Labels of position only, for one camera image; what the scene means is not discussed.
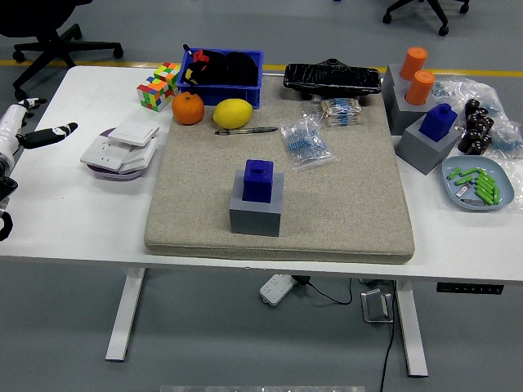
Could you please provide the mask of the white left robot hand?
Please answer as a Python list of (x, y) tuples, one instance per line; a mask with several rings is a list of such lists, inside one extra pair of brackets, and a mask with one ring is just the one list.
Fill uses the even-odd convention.
[(73, 133), (78, 124), (70, 122), (64, 126), (32, 131), (25, 135), (20, 133), (25, 124), (25, 117), (32, 108), (47, 101), (40, 98), (28, 98), (11, 105), (1, 118), (1, 164), (4, 169), (15, 165), (15, 153), (22, 146), (25, 149), (37, 149), (58, 143)]

